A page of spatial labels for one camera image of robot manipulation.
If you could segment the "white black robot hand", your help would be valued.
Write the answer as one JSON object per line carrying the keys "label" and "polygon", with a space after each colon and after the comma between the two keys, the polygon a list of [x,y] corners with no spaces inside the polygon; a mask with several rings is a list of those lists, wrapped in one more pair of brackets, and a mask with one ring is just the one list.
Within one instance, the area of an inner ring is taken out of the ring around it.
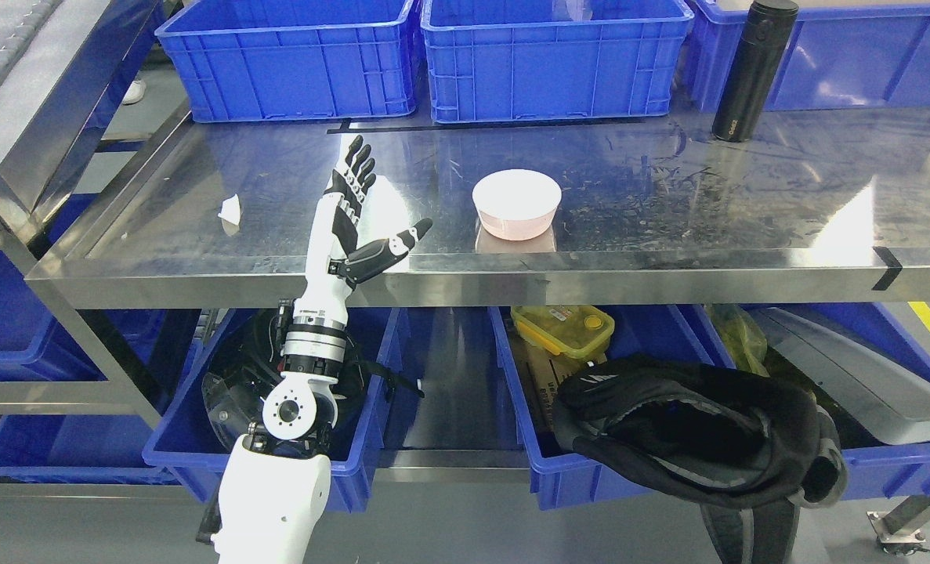
{"label": "white black robot hand", "polygon": [[305,257],[306,288],[293,302],[296,316],[342,317],[356,287],[403,261],[433,226],[425,218],[392,236],[358,243],[367,195],[378,179],[371,151],[361,135],[339,151],[315,207]]}

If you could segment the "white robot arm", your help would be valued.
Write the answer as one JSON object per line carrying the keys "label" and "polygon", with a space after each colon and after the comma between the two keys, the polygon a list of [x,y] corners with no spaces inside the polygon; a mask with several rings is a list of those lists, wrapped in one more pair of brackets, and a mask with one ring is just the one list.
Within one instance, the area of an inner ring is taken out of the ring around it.
{"label": "white robot arm", "polygon": [[326,447],[298,456],[275,447],[326,435],[337,421],[332,386],[344,358],[349,314],[342,298],[296,299],[280,314],[282,342],[260,421],[236,440],[219,486],[221,526],[212,543],[221,563],[301,563],[324,514],[331,461]]}

